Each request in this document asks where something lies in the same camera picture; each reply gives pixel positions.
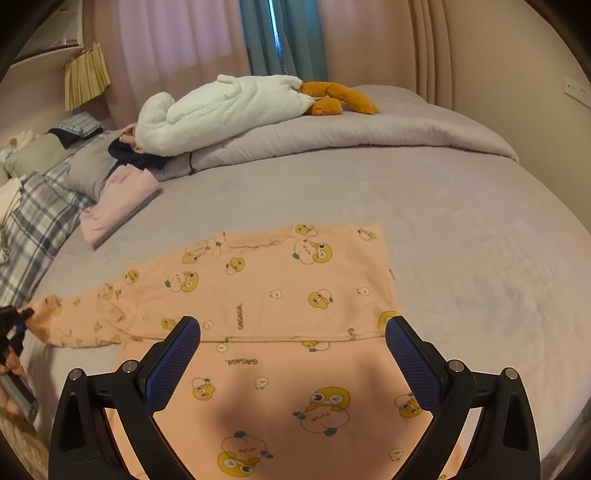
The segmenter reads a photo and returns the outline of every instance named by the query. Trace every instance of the mattress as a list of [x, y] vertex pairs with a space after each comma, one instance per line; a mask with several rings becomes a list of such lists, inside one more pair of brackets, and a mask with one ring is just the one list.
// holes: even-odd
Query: mattress
[[[345, 148], [168, 181], [97, 251], [77, 229], [37, 296], [76, 295], [121, 275], [130, 262], [220, 231], [299, 221], [380, 223], [404, 316], [445, 358], [473, 371], [516, 368], [541, 456], [548, 455], [591, 396], [591, 238], [506, 157], [441, 147]], [[70, 369], [110, 371], [118, 353], [118, 346], [56, 349], [27, 338], [23, 361], [40, 398], [42, 435]], [[477, 416], [462, 433], [465, 448]]]

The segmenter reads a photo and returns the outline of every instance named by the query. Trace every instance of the white outlet plate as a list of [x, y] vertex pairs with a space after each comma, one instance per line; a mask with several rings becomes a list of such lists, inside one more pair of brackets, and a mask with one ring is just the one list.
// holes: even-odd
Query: white outlet plate
[[587, 108], [591, 108], [591, 90], [581, 87], [574, 80], [564, 77], [564, 92], [581, 102]]

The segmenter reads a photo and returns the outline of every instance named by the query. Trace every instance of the metal screw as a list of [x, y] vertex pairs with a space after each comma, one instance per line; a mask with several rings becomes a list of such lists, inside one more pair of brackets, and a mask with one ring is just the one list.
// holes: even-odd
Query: metal screw
[[464, 364], [459, 360], [450, 360], [448, 365], [454, 372], [459, 373], [464, 371]]
[[517, 380], [519, 378], [519, 373], [517, 373], [517, 370], [515, 370], [515, 368], [508, 368], [507, 370], [505, 370], [505, 375], [512, 380]]
[[123, 366], [121, 367], [121, 369], [126, 373], [126, 374], [130, 374], [132, 371], [134, 371], [136, 368], [138, 368], [138, 363], [135, 360], [127, 360]]
[[70, 380], [78, 380], [84, 372], [80, 368], [75, 368], [68, 374]]

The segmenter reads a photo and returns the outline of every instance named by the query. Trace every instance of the blue textured pad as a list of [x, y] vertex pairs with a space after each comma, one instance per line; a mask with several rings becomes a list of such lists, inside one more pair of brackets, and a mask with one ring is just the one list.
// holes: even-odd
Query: blue textured pad
[[412, 339], [394, 319], [386, 324], [386, 345], [423, 410], [441, 409], [441, 383]]
[[150, 415], [164, 410], [173, 396], [184, 371], [199, 346], [201, 328], [195, 319], [187, 322], [183, 331], [162, 355], [160, 362], [147, 376], [144, 405]]

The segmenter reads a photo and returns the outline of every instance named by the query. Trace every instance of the pink curtain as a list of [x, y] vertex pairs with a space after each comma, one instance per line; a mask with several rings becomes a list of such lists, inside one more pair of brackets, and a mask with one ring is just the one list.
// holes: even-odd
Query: pink curtain
[[239, 0], [95, 0], [93, 27], [117, 128], [157, 92], [178, 99], [220, 73], [250, 74]]
[[442, 0], [318, 0], [329, 80], [404, 87], [452, 108]]

